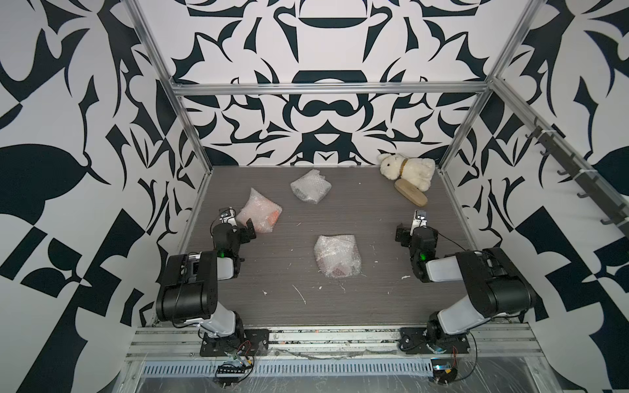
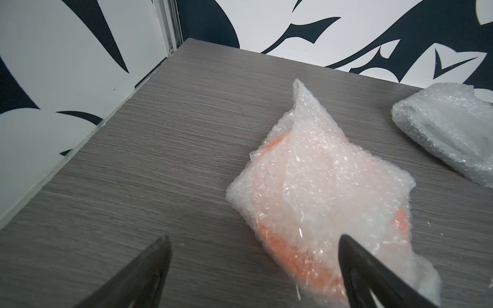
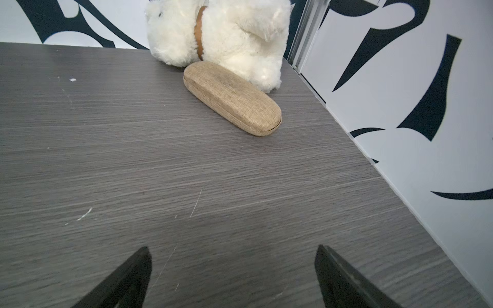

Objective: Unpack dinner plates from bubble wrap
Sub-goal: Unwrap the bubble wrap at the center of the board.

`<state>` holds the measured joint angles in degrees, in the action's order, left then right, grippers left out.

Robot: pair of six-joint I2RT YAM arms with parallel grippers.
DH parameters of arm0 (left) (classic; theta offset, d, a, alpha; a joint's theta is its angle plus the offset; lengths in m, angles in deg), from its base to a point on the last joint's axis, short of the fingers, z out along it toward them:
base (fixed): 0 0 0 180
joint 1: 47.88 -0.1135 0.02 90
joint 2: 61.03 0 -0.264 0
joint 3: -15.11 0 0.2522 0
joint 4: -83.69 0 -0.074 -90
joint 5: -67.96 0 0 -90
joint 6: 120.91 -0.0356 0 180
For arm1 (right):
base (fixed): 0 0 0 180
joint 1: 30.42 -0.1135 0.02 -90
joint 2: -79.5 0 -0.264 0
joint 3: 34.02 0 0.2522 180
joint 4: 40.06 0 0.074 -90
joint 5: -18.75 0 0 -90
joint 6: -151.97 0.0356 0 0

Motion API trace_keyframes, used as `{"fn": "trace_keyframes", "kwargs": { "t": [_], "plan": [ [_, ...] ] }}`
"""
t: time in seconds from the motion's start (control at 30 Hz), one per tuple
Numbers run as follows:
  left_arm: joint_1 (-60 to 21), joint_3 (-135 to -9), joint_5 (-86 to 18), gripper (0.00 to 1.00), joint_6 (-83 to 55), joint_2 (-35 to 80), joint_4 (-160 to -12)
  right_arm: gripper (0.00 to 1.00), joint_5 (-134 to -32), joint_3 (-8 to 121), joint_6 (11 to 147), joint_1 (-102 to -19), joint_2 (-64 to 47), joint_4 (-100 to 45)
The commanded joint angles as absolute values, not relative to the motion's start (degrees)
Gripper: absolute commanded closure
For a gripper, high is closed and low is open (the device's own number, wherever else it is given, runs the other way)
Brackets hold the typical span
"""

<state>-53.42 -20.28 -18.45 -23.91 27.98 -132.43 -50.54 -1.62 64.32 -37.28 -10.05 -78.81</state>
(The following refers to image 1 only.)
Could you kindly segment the clear bubble wrap sheet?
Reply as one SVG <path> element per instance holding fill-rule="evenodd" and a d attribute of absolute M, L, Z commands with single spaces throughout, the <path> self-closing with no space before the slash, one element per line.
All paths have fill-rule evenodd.
<path fill-rule="evenodd" d="M 361 273 L 361 257 L 354 235 L 319 236 L 314 254 L 319 271 L 327 278 L 349 278 Z"/>

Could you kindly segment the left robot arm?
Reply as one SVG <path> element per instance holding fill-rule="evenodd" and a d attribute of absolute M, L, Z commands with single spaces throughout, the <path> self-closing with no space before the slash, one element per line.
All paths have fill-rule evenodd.
<path fill-rule="evenodd" d="M 176 328 L 194 326 L 213 340 L 242 340 L 242 319 L 219 302 L 219 282 L 240 275 L 241 245 L 257 233 L 251 220 L 239 224 L 228 219 L 211 234 L 212 250 L 168 258 L 156 300 L 157 319 Z"/>

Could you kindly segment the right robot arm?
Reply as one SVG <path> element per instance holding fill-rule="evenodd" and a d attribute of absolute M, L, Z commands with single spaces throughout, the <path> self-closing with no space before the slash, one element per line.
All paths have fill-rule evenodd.
<path fill-rule="evenodd" d="M 433 313 L 421 334 L 403 332 L 401 350 L 410 353 L 426 345 L 443 353 L 473 329 L 494 318 L 526 314 L 537 293 L 499 247 L 463 250 L 438 258 L 439 232 L 429 226 L 396 228 L 395 240 L 409 249 L 414 276 L 423 283 L 462 282 L 466 295 L 452 306 Z"/>

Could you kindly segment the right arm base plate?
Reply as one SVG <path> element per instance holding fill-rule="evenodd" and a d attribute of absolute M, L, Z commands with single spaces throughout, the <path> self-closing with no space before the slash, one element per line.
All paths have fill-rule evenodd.
<path fill-rule="evenodd" d="M 437 327 L 403 327 L 398 348 L 407 355 L 468 354 L 470 344 L 465 334 L 447 335 Z"/>

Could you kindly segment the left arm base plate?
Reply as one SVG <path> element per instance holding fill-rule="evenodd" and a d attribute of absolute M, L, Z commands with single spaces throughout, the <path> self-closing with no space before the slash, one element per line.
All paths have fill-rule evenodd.
<path fill-rule="evenodd" d="M 201 357 L 218 357 L 238 352 L 240 355 L 265 355 L 268 351 L 270 330 L 244 329 L 228 337 L 214 337 L 207 332 L 201 340 Z"/>

